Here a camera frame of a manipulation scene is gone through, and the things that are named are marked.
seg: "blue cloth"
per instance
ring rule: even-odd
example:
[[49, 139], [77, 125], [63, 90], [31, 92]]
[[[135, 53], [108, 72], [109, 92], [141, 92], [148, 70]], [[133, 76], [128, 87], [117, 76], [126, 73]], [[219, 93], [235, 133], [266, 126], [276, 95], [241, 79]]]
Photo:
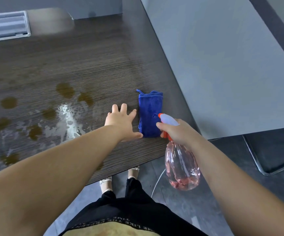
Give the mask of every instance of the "blue cloth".
[[157, 114], [161, 113], [163, 105], [163, 93], [152, 91], [143, 93], [138, 90], [139, 106], [140, 106], [140, 124], [139, 131], [145, 138], [155, 138], [160, 136], [160, 130], [156, 127], [156, 123], [160, 122]]

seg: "transparent plastic bottle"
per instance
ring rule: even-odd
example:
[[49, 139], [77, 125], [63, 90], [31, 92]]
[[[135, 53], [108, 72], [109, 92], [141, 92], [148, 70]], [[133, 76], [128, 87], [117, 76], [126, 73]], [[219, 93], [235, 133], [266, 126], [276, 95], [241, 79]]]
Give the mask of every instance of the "transparent plastic bottle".
[[[167, 114], [158, 115], [163, 123], [177, 126], [179, 123]], [[165, 132], [164, 137], [170, 142], [165, 153], [165, 167], [172, 187], [179, 190], [191, 190], [200, 182], [200, 170], [192, 152], [184, 146], [174, 143]]]

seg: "dark trim strip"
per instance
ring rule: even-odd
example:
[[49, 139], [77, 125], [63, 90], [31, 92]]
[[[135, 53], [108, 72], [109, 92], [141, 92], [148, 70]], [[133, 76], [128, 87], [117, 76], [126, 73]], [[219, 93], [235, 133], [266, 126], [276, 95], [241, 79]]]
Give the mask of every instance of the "dark trim strip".
[[249, 0], [284, 50], [284, 23], [267, 0]]

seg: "white cable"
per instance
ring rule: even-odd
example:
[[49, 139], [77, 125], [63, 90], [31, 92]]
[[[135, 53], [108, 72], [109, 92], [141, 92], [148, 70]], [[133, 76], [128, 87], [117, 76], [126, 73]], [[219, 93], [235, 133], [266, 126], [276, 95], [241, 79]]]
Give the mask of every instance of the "white cable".
[[[161, 178], [161, 176], [164, 174], [165, 170], [166, 170], [166, 169], [164, 169], [163, 172], [160, 174], [160, 178]], [[156, 188], [156, 186], [157, 186], [157, 183], [160, 181], [160, 178], [158, 178], [158, 180], [157, 180], [157, 182], [156, 182], [156, 184], [155, 184], [155, 186], [154, 186], [153, 192], [152, 192], [152, 194], [151, 194], [151, 198], [153, 197], [154, 190], [155, 190], [155, 188]]]

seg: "person's right hand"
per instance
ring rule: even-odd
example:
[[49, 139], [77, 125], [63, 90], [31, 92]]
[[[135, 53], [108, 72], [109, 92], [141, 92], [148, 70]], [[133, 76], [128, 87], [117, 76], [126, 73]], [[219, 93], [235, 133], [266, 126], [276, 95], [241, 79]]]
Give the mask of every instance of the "person's right hand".
[[181, 119], [176, 119], [180, 124], [178, 126], [172, 126], [169, 124], [158, 122], [156, 126], [161, 130], [167, 132], [170, 137], [178, 144], [190, 149], [191, 143], [201, 135], [195, 131], [188, 123]]

